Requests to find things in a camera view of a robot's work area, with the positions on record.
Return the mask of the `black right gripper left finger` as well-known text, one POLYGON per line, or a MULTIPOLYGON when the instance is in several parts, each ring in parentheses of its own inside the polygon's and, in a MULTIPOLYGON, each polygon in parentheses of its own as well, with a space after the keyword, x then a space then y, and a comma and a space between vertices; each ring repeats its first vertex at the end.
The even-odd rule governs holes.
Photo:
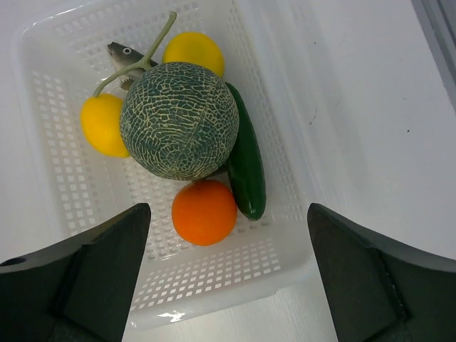
POLYGON ((151 211, 140 203, 1 263, 2 341, 121 341, 151 211))

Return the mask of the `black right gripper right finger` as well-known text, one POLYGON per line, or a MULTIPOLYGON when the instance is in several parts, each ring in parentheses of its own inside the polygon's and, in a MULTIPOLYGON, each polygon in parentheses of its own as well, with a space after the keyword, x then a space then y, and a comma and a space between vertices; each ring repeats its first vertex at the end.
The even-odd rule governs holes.
POLYGON ((321 204, 310 205, 307 222, 339 341, 455 340, 455 260, 321 204))

